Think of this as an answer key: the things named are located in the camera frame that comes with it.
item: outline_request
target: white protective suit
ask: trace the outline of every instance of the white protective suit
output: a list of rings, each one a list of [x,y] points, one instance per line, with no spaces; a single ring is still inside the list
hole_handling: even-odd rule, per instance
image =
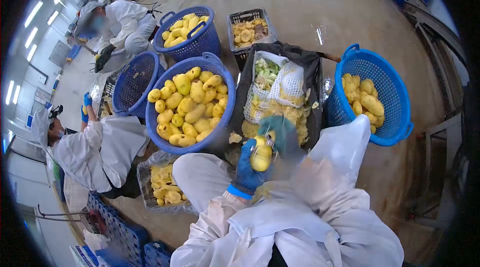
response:
[[[370,210],[369,195],[354,188],[369,125],[362,114],[324,129],[291,180],[259,187],[253,206],[226,192],[231,180],[216,156],[178,158],[175,181],[201,213],[170,265],[264,267],[275,243],[288,266],[400,267],[398,237]]]
[[[125,184],[135,156],[143,155],[147,130],[136,116],[112,115],[89,121],[83,132],[64,135],[52,148],[53,158],[65,174],[99,193]]]
[[[91,12],[97,6],[103,6],[103,3],[86,4],[80,10],[80,16]],[[147,14],[147,8],[134,2],[116,0],[105,6],[105,15],[108,22],[101,33],[98,53],[109,44],[113,44],[117,49],[125,48],[132,54],[155,51],[148,38],[157,24],[153,15]]]

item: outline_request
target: worker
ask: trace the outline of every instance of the worker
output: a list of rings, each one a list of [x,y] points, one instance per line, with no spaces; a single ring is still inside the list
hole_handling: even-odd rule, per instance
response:
[[[369,195],[354,188],[370,123],[367,116],[359,115],[352,124],[356,132],[345,137],[362,141],[354,150],[322,141],[333,136],[321,135],[318,147],[305,155],[293,143],[297,133],[288,120],[282,116],[262,119],[258,133],[263,135],[268,127],[275,131],[279,162],[290,164],[292,171],[288,181],[271,181],[276,163],[265,172],[252,169],[254,139],[241,148],[233,180],[227,175],[227,164],[212,154],[179,157],[173,164],[174,180],[200,217],[190,226],[189,239],[173,253],[170,265],[402,266],[399,238],[370,210]],[[334,148],[330,158],[319,157],[325,143]],[[357,163],[339,168],[333,163],[335,157]],[[259,200],[253,204],[255,190]]]
[[[88,2],[80,9],[79,33],[100,36],[96,64],[101,70],[115,49],[125,48],[132,54],[155,51],[148,38],[157,26],[152,11],[135,2],[116,0],[110,5]]]
[[[74,134],[65,132],[50,109],[37,110],[31,127],[35,141],[66,176],[87,189],[106,198],[138,197],[136,168],[131,164],[149,142],[146,127],[136,116],[112,115],[98,121],[88,93],[84,103],[87,114],[81,108],[81,131]]]

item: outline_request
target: mesh bag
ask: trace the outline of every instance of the mesh bag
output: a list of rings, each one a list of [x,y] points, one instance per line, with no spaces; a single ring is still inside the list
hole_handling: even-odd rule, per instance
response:
[[[255,85],[255,68],[252,68],[253,83],[248,90],[243,115],[246,120],[254,124],[258,124],[262,117],[262,109],[268,108],[270,100],[296,108],[300,108],[303,104],[303,68],[286,57],[264,51],[255,52],[254,65],[261,58],[278,64],[280,71],[272,84],[272,89],[266,91]]]

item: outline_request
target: basket handle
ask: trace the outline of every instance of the basket handle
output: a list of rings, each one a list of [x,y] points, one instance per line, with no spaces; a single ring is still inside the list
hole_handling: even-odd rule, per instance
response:
[[[195,32],[195,30],[200,28],[200,26],[202,26],[202,25],[207,26],[207,23],[205,23],[205,21],[203,21],[203,20],[201,22],[199,22],[191,31],[188,32],[187,39],[190,39],[193,32]]]
[[[170,12],[166,13],[162,18],[160,18],[160,26],[163,26],[163,20],[164,20],[168,15],[175,15],[175,12],[170,11]]]
[[[226,70],[225,65],[223,65],[223,63],[222,63],[222,61],[220,60],[220,58],[217,57],[215,54],[210,53],[210,52],[204,52],[204,53],[202,54],[202,57],[203,57],[205,60],[212,61],[213,63],[219,64],[223,69]]]
[[[345,53],[343,53],[342,55],[342,59],[345,59],[346,57],[346,54],[349,52],[349,50],[351,50],[352,48],[356,48],[356,50],[360,50],[360,45],[358,43],[354,43],[352,44],[351,46],[347,47],[347,49],[345,50]]]
[[[412,130],[413,130],[413,122],[410,121],[410,122],[408,123],[407,127],[406,127],[406,132],[407,132],[407,134],[406,134],[405,136],[403,136],[403,137],[400,137],[400,140],[406,139],[406,138],[410,135],[410,133],[412,132]]]

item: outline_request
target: concrete floor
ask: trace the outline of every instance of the concrete floor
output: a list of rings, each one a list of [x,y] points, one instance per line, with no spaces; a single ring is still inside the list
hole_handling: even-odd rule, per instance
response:
[[[411,24],[392,0],[136,1],[159,1],[162,4],[159,9],[163,13],[177,12],[198,4],[212,7],[215,10],[215,27],[223,48],[222,60],[233,75],[236,75],[238,69],[229,50],[227,15],[255,7],[264,7],[267,10],[282,42],[338,55],[343,54],[350,44],[359,43],[361,48],[372,50],[390,62],[407,87],[411,99],[411,121],[415,128],[408,139],[395,146],[386,148],[369,144],[357,187],[369,193],[371,208],[399,235],[405,250],[405,260],[415,264],[428,260],[438,242],[438,233],[430,228],[405,222],[405,203],[416,189],[416,170],[422,167],[421,146],[415,137],[417,133],[442,120],[443,108],[424,48]],[[162,14],[157,13],[157,20],[161,16]],[[322,44],[318,40],[316,28],[321,29]],[[325,59],[323,62],[323,76],[332,77],[335,64]],[[79,68],[86,68],[85,64],[80,65],[82,66]],[[111,201],[111,204],[134,222],[146,227],[154,240],[163,240],[173,248],[180,246],[188,238],[189,224],[197,219],[187,214],[148,212],[139,198],[118,198]]]

